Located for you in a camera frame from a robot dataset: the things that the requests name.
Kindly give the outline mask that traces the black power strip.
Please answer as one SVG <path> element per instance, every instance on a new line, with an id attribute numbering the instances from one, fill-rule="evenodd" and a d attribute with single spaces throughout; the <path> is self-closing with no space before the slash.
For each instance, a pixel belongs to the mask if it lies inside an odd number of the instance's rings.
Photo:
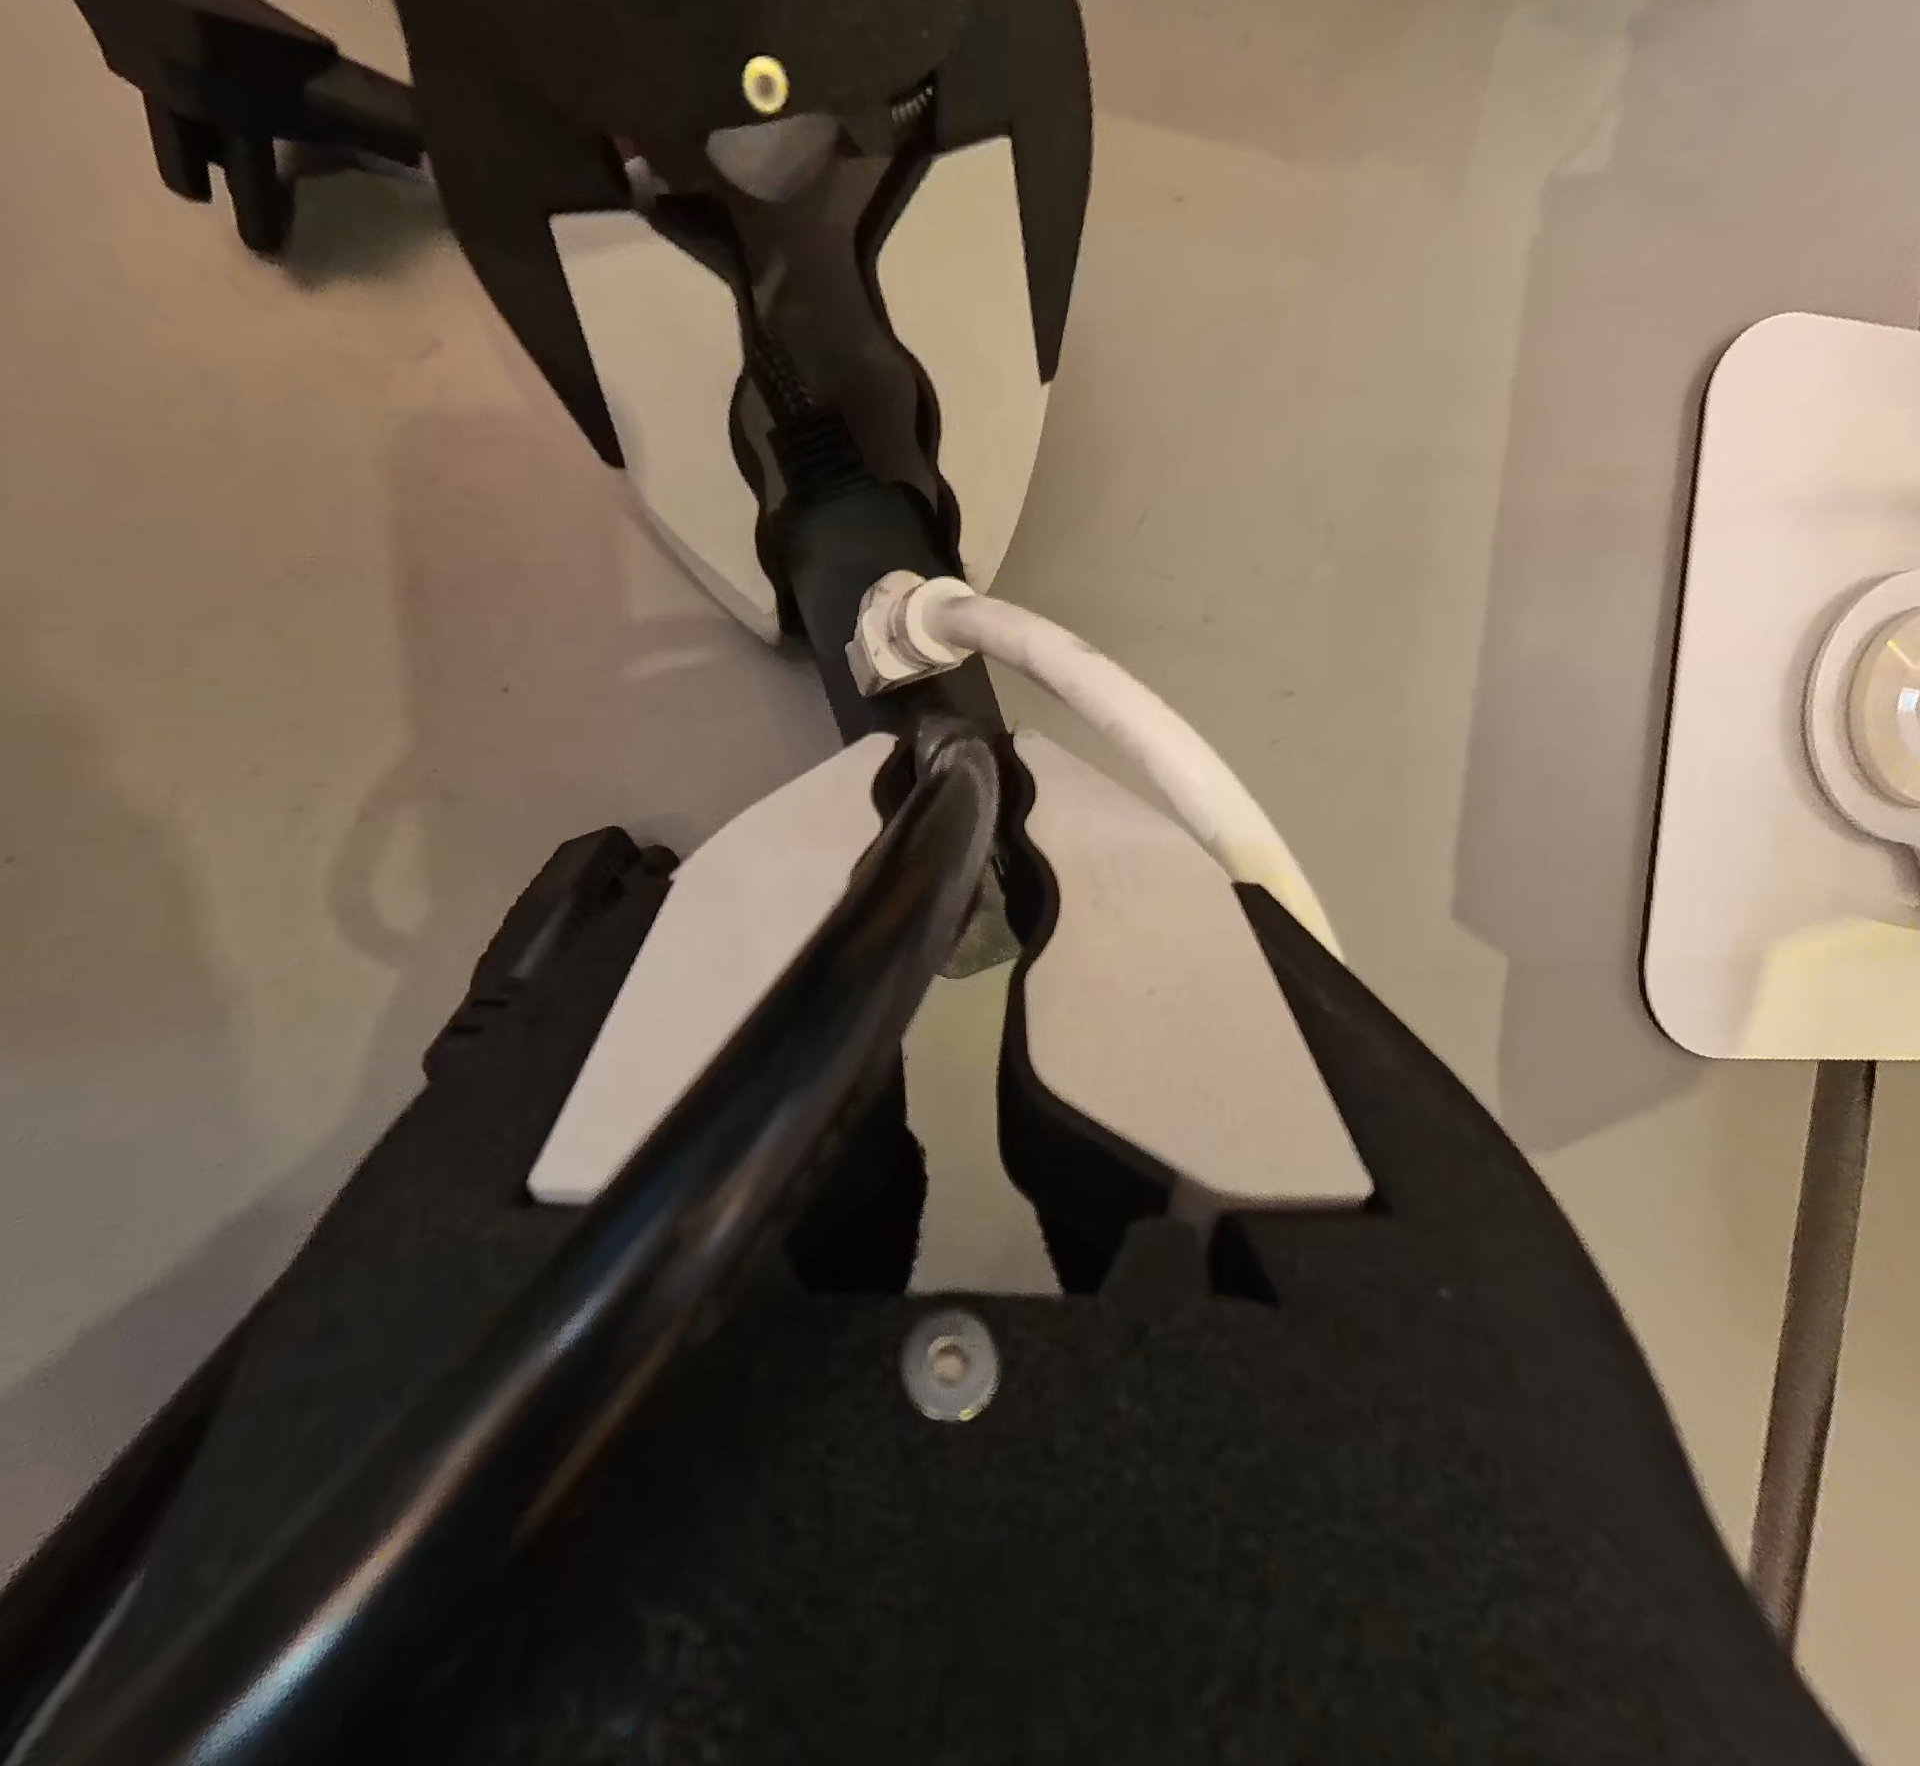
<path id="1" fill-rule="evenodd" d="M 74 0 L 101 60 L 143 102 L 161 181 L 193 205 L 227 187 L 242 245 L 267 262 L 288 254 L 296 228 L 296 187 L 325 173 L 389 174 L 436 196 L 419 135 L 411 89 L 367 70 L 266 0 Z M 657 196 L 642 174 L 626 208 L 688 205 Z M 939 702 L 859 695 L 872 642 L 856 605 L 909 593 L 922 577 L 957 571 L 957 549 L 932 508 L 904 480 L 887 480 L 864 457 L 848 414 L 826 406 L 806 435 L 762 440 L 760 467 L 782 462 L 783 493 L 766 493 L 760 556 L 782 591 L 783 638 L 806 650 L 844 740 L 894 730 Z M 619 460 L 608 409 L 591 442 Z"/>

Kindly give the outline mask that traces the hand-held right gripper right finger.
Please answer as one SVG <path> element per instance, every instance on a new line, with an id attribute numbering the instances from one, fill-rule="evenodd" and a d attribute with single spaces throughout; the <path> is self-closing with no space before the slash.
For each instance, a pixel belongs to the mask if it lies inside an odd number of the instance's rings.
<path id="1" fill-rule="evenodd" d="M 999 1154 L 1060 1289 L 1098 1295 L 1140 1223 L 1204 1249 L 1235 1215 L 1364 1209 L 1376 1178 L 1227 871 L 1050 736 L 1008 757 Z"/>

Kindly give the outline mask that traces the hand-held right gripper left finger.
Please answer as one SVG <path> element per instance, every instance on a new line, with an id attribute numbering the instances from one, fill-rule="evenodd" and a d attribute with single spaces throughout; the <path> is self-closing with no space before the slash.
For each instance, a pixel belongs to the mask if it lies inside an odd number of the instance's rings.
<path id="1" fill-rule="evenodd" d="M 859 740 L 742 811 L 674 871 L 530 1170 L 532 1203 L 591 1205 L 721 1054 L 877 842 L 877 783 L 896 757 L 890 733 Z M 896 1049 L 841 1165 L 806 1195 L 788 1267 L 823 1295 L 907 1295 L 922 1215 L 924 1151 L 907 1119 Z"/>

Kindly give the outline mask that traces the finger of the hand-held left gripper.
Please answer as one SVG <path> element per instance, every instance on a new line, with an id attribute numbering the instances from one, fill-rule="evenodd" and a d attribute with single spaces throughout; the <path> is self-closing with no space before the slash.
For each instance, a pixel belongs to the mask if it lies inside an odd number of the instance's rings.
<path id="1" fill-rule="evenodd" d="M 859 218 L 877 470 L 922 493 L 992 591 L 1039 460 L 1039 375 L 1008 137 L 887 164 Z"/>
<path id="2" fill-rule="evenodd" d="M 826 406 L 766 322 L 736 205 L 638 205 L 552 220 L 633 502 L 688 581 L 760 643 L 782 643 L 782 591 L 760 556 L 766 493 L 753 428 L 777 442 Z"/>

